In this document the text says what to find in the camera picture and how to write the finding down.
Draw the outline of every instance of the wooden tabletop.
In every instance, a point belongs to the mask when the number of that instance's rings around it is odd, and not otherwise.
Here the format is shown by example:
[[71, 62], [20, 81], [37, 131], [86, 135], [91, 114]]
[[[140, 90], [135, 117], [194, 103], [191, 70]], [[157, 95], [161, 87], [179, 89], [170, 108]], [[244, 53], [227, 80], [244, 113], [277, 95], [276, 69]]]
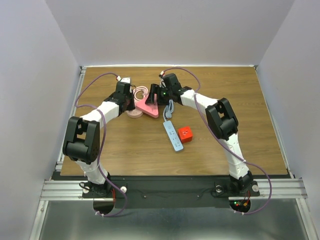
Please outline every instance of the wooden tabletop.
[[[159, 73], [165, 67], [89, 67], [82, 89], [97, 76], [115, 72], [122, 78], [131, 77], [131, 83], [150, 88], [158, 84]], [[188, 67], [201, 81], [199, 93], [210, 98], [227, 98], [238, 118], [239, 143], [244, 158], [263, 167], [269, 174], [287, 174], [266, 103], [253, 67]], [[181, 83], [196, 89], [198, 84], [182, 70], [172, 70]], [[99, 106], [115, 91], [113, 76], [97, 80], [79, 100], [79, 104]], [[76, 110], [80, 117], [92, 109]], [[172, 123], [176, 130], [190, 126], [193, 139], [176, 153], [163, 126], [162, 112], [152, 118], [144, 114], [130, 118], [123, 113], [107, 124], [107, 135], [101, 162], [111, 175], [173, 176], [173, 175], [227, 175], [229, 168], [222, 147], [211, 136], [197, 110], [174, 104]], [[250, 166], [253, 174], [262, 173]], [[61, 175], [83, 176], [80, 167], [64, 158]]]

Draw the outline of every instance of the white wall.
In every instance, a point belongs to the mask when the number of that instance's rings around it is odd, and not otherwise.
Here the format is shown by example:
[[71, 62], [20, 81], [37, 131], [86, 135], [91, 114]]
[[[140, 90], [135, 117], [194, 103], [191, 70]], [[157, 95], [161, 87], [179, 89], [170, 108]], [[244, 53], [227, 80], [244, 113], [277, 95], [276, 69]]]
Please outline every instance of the white wall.
[[58, 156], [79, 65], [44, 0], [0, 11], [0, 239], [29, 239]]
[[320, 2], [296, 0], [257, 68], [320, 234]]
[[83, 65], [258, 64], [294, 0], [46, 0]]

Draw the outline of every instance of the metal frame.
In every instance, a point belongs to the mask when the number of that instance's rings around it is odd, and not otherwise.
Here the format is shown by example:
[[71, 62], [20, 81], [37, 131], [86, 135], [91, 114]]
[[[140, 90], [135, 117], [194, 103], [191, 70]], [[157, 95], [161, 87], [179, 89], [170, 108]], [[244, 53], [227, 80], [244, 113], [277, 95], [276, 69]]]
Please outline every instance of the metal frame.
[[[177, 65], [159, 65], [157, 67], [172, 67]], [[88, 66], [88, 67], [111, 67], [111, 66]], [[140, 67], [136, 65], [117, 65], [112, 67]], [[79, 81], [77, 85], [77, 89], [74, 95], [74, 100], [76, 100], [76, 97], [81, 92], [81, 88], [83, 85], [83, 81], [86, 74], [86, 66], [81, 67], [81, 73], [79, 76]], [[273, 115], [270, 112], [268, 103], [266, 99], [264, 98], [266, 102], [266, 106], [271, 118], [271, 122], [275, 131], [275, 135], [284, 159], [285, 166], [291, 176], [291, 178], [288, 179], [271, 179], [272, 182], [272, 199], [296, 199], [299, 212], [301, 214], [301, 218], [304, 224], [304, 227], [306, 229], [307, 235], [310, 240], [318, 240], [318, 235], [316, 228], [313, 224], [312, 217], [309, 211], [308, 203], [306, 198], [307, 192], [303, 183], [302, 179], [295, 179], [292, 172], [289, 168], [289, 163], [287, 160], [286, 151], [284, 149], [284, 145], [281, 139], [280, 132], [278, 130], [278, 126], [273, 118]], [[76, 108], [72, 106], [72, 109], [70, 111], [69, 117], [74, 116], [76, 112]], [[57, 159], [56, 164], [56, 171], [61, 171], [62, 164], [64, 161], [65, 156], [62, 153], [62, 145], [60, 148], [60, 152]], [[80, 181], [45, 181], [43, 184], [42, 193], [40, 196], [40, 202], [39, 206], [36, 212], [35, 220], [33, 223], [33, 228], [30, 235], [30, 240], [38, 240], [41, 234], [41, 229], [45, 220], [47, 207], [49, 201], [92, 201], [92, 200], [99, 200], [99, 201], [112, 201], [112, 198], [82, 198], [82, 189], [79, 187]], [[257, 179], [259, 190], [261, 196], [259, 197], [251, 197], [252, 199], [266, 199], [269, 196], [269, 183], [266, 179]], [[230, 200], [237, 200], [239, 198], [237, 197], [230, 197]]]
[[[80, 68], [81, 68], [81, 72], [80, 72], [79, 81], [78, 81], [78, 84], [77, 84], [77, 87], [76, 87], [76, 91], [74, 93], [73, 102], [76, 101], [77, 96], [80, 94], [81, 88], [82, 88], [82, 84], [84, 83], [84, 79], [85, 79], [85, 74], [86, 74], [87, 67], [86, 66], [81, 66]], [[76, 107], [74, 105], [72, 105], [69, 118], [74, 116], [75, 113], [76, 113]], [[63, 147], [63, 143], [61, 144], [59, 155], [58, 155], [58, 158], [56, 160], [57, 166], [59, 164], [61, 164], [61, 166], [58, 166], [58, 168], [56, 168], [57, 171], [61, 171], [62, 163], [64, 162], [64, 159], [65, 159], [65, 155], [62, 153], [62, 147]]]
[[[269, 182], [267, 179], [256, 179], [260, 196], [251, 199], [267, 199], [269, 197]], [[81, 181], [45, 181], [43, 184], [41, 201], [109, 201], [112, 198], [82, 198], [83, 190], [79, 187]], [[302, 179], [271, 179], [272, 199], [305, 199], [307, 192]], [[243, 197], [229, 197], [229, 200], [243, 199]]]
[[254, 68], [255, 65], [239, 65], [239, 64], [108, 64], [108, 65], [89, 65], [86, 68], [145, 68], [145, 67], [159, 67], [159, 68], [171, 68], [171, 67], [182, 67], [182, 68]]

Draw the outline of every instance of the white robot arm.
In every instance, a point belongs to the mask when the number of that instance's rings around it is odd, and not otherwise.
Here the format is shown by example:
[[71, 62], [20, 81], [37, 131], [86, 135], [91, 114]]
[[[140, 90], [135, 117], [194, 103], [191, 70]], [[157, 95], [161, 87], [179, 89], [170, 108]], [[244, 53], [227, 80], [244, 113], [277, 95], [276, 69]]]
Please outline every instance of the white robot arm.
[[[125, 111], [133, 109], [135, 104], [130, 78], [123, 78], [117, 82], [115, 92], [97, 109], [81, 117], [73, 116], [68, 121], [62, 152], [84, 171], [89, 182], [88, 188], [94, 187], [95, 192], [101, 192], [102, 195], [110, 189], [104, 177], [105, 175], [110, 178], [110, 174], [98, 161], [101, 147], [100, 128], [104, 126], [100, 112], [104, 116], [105, 123], [108, 123]], [[79, 138], [78, 136], [83, 133], [85, 138]]]
[[[193, 109], [197, 109], [195, 103], [195, 91], [194, 90], [187, 90], [184, 92], [180, 98], [181, 103], [183, 106], [192, 107]], [[206, 115], [206, 109], [209, 106], [216, 105], [218, 103], [217, 99], [209, 98], [203, 96], [201, 94], [197, 94], [196, 96], [197, 102], [199, 104], [199, 108], [202, 114]], [[240, 145], [238, 142], [238, 134], [234, 133], [229, 136], [228, 140], [220, 139], [219, 140], [225, 147], [230, 149], [232, 152], [237, 154], [239, 157], [243, 158]], [[248, 174], [249, 168], [247, 165], [232, 155], [230, 152], [224, 150], [228, 164], [229, 164], [229, 174], [235, 179], [243, 178], [245, 175]]]
[[[195, 91], [190, 87], [182, 87], [174, 73], [160, 75], [165, 87], [152, 84], [146, 103], [153, 103], [155, 96], [158, 105], [167, 105], [173, 100], [183, 106], [197, 109], [195, 102]], [[238, 142], [238, 120], [226, 98], [220, 100], [196, 94], [196, 101], [200, 112], [206, 115], [208, 125], [218, 141], [231, 152], [243, 158]], [[225, 150], [229, 165], [231, 188], [235, 192], [244, 192], [253, 182], [253, 176], [245, 162]]]

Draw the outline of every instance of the red cube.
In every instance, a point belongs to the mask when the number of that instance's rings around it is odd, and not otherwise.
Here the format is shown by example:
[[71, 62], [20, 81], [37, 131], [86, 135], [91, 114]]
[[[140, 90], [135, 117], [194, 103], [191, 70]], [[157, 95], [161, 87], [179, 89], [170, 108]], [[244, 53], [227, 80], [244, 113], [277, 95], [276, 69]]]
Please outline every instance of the red cube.
[[190, 127], [189, 126], [185, 126], [185, 127], [182, 127], [182, 128], [178, 129], [178, 136], [180, 138], [180, 141], [183, 144], [185, 144], [187, 142], [191, 142], [192, 141], [193, 134], [192, 134], [192, 131], [191, 131]]

